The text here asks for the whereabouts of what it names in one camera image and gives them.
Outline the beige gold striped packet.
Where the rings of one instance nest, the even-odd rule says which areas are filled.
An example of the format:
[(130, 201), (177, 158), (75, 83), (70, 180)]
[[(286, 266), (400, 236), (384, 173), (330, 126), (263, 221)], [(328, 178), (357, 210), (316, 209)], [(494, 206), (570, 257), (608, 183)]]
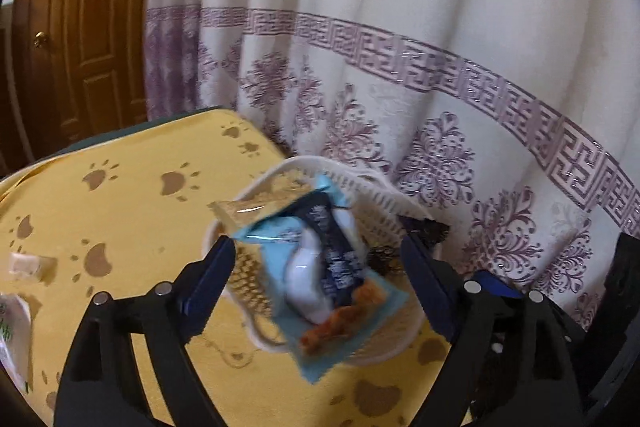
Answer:
[(213, 210), (224, 231), (234, 233), (277, 213), (311, 190), (309, 184), (294, 184), (248, 196), (246, 199), (212, 202), (209, 208)]

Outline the brown wooden door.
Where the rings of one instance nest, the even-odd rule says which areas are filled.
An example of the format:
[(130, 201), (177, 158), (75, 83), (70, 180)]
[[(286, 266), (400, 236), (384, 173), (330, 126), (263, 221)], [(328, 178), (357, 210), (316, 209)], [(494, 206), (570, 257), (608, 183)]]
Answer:
[(145, 3), (14, 0), (14, 79), (32, 155), (145, 121)]

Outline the white purple patterned curtain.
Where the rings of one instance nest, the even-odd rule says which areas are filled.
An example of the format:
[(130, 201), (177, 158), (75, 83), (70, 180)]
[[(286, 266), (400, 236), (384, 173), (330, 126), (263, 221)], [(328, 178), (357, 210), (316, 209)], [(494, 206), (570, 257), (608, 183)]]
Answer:
[(590, 326), (639, 232), (639, 0), (148, 0), (151, 118), (382, 172), (446, 257)]

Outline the light blue snack bag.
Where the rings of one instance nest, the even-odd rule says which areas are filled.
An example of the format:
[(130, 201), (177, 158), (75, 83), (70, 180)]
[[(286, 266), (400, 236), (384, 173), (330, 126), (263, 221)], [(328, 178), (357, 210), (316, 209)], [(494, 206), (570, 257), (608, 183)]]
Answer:
[(272, 321), (308, 383), (358, 351), (408, 300), (369, 268), (350, 205), (327, 176), (233, 238), (259, 247)]

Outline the white plastic basket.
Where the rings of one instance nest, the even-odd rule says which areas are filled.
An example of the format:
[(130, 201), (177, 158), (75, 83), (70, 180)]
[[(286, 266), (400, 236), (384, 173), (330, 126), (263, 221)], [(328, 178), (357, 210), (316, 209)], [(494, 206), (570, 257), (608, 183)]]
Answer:
[[(235, 196), (237, 200), (271, 193), (285, 174), (295, 171), (298, 181), (310, 180), (317, 174), (325, 174), (346, 196), (352, 206), (358, 230), (369, 246), (398, 247), (404, 230), (398, 216), (428, 219), (430, 213), (412, 198), (397, 190), (381, 171), (360, 169), (320, 156), (296, 156), (288, 158), (258, 176)], [(271, 303), (262, 283), (262, 266), (255, 249), (236, 252), (235, 268), (222, 295), (227, 297), (243, 315), (248, 340), (262, 351), (284, 353), (288, 346), (267, 336), (260, 319), (268, 319)], [(408, 294), (407, 302), (355, 351), (346, 363), (366, 366), (385, 362), (405, 351), (418, 337), (425, 322), (418, 298), (404, 271), (387, 277), (390, 283)]]

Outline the white green snack packet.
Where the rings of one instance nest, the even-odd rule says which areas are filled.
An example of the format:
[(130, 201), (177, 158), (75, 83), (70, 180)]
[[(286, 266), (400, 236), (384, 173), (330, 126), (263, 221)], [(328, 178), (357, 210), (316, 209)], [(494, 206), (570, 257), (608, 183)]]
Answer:
[(29, 393), (32, 318), (28, 303), (19, 295), (1, 295), (1, 364), (17, 389)]

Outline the small white wrapped candy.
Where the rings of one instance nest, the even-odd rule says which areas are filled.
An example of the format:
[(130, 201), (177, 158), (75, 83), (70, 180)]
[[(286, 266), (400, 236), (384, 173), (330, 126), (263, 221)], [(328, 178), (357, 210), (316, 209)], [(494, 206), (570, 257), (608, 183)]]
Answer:
[(56, 260), (31, 254), (11, 253), (9, 274), (15, 280), (42, 282), (53, 270)]

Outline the yellow paw print blanket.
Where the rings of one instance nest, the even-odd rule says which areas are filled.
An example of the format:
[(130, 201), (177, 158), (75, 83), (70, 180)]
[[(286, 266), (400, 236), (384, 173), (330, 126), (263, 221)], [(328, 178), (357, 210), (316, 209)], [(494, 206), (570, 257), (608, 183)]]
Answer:
[[(55, 260), (43, 282), (3, 275), (32, 310), (27, 403), (53, 418), (58, 380), (91, 296), (146, 293), (198, 259), (214, 216), (280, 164), (282, 154), (238, 114), (214, 109), (52, 159), (1, 185), (1, 252)], [(220, 300), (188, 348), (231, 426), (405, 426), (432, 387), (448, 343), (429, 327), (397, 357), (339, 365), (307, 383), (293, 359), (256, 349), (242, 315)]]

